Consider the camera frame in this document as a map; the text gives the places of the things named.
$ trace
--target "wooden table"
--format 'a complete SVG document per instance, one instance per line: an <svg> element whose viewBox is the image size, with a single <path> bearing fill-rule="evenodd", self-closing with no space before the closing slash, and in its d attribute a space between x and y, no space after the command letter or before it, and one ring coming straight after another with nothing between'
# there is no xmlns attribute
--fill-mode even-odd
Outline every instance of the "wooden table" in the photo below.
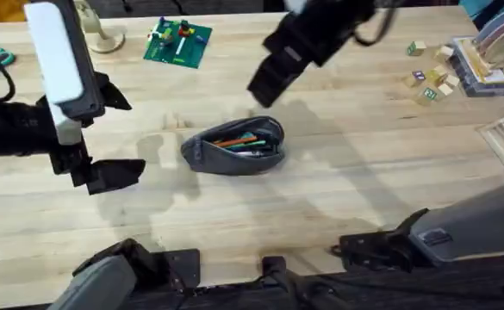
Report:
<svg viewBox="0 0 504 310"><path fill-rule="evenodd" d="M430 69L429 56L405 54L475 34L459 7L401 9L386 40L348 43L323 68L309 68L274 108L262 110L246 86L266 55L261 47L281 14L190 16L212 27L200 69L142 59L155 18L106 20L124 27L118 52L91 54L134 109L109 110L85 130L95 158L144 158L140 183L88 196L55 176L47 156L0 158L0 307L53 301L84 259L132 237L150 251L198 248L202 284L251 280L264 255L283 254L300 273L338 272L323 249L338 236L393 227L420 208L442 208L504 183L504 166L477 127L504 116L504 97L414 103L400 79ZM380 16L365 27L372 36ZM0 24L0 47L16 99L42 94L24 23ZM6 83L0 78L0 96ZM182 140L244 107L285 126L288 160L257 177L196 174L178 153ZM163 130L176 112L193 128Z"/></svg>

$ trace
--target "pencil case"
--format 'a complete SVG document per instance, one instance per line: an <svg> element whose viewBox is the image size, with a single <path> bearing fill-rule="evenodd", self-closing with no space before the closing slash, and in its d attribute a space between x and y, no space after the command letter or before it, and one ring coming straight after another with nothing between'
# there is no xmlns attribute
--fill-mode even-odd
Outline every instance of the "pencil case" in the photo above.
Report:
<svg viewBox="0 0 504 310"><path fill-rule="evenodd" d="M215 141L252 133L273 145L266 156L247 157L215 145ZM228 176L247 176L267 171L284 159L284 131L280 123L269 116L256 116L219 125L186 140L181 153L196 172Z"/></svg>

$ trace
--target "pencil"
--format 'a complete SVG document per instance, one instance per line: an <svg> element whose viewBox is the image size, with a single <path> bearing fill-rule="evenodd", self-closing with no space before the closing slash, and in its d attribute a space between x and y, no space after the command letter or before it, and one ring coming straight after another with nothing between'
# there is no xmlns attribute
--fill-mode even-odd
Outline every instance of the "pencil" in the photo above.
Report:
<svg viewBox="0 0 504 310"><path fill-rule="evenodd" d="M250 138L243 138L243 139L234 139L234 140L229 140L229 141L219 142L219 143L214 143L214 144L219 147L226 147L226 146L232 146L235 144L240 144L240 143L245 143L245 142L252 142L257 139L258 139L258 137L250 137Z"/></svg>

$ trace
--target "cable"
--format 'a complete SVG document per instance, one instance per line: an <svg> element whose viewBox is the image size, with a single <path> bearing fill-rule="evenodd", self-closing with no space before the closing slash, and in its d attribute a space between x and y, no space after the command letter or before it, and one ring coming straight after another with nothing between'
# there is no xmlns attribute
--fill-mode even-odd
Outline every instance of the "cable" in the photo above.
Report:
<svg viewBox="0 0 504 310"><path fill-rule="evenodd" d="M3 64L1 64L0 61L0 72L4 75L4 77L7 79L7 83L9 84L9 93L7 93L6 96L0 98L0 102L7 102L8 100L12 99L14 94L16 93L16 87L14 85L14 82L12 81L12 77L10 77L10 74L4 69Z"/></svg>
<svg viewBox="0 0 504 310"><path fill-rule="evenodd" d="M395 0L391 4L391 6L388 8L385 18L383 19L382 25L378 30L378 34L376 35L376 38L374 40L366 40L363 37L361 37L357 31L353 31L353 37L355 37L355 41L359 45L362 45L363 47L371 47L376 43L378 43L379 41L381 41L383 37L385 37L388 31L391 29L391 24L393 23L393 20L395 18L395 12L397 11L396 8L404 4L406 1L407 0Z"/></svg>
<svg viewBox="0 0 504 310"><path fill-rule="evenodd" d="M187 16L189 13L187 13L184 9L179 0L171 0L173 4L177 6L177 10L179 11L179 14L182 16Z"/></svg>
<svg viewBox="0 0 504 310"><path fill-rule="evenodd" d="M177 306L174 308L174 310L179 310L188 299L189 299L189 296L187 294L184 294L183 298L181 298L181 300L179 301Z"/></svg>

